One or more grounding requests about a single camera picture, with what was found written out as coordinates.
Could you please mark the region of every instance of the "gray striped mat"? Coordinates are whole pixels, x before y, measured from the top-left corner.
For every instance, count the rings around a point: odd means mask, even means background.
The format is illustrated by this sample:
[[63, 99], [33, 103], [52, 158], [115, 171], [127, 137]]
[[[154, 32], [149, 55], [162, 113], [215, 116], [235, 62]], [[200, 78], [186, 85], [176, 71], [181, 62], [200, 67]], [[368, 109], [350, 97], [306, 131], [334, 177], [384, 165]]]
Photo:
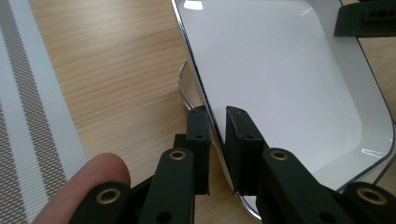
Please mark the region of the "gray striped mat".
[[30, 223], [86, 158], [28, 1], [0, 29], [0, 223]]

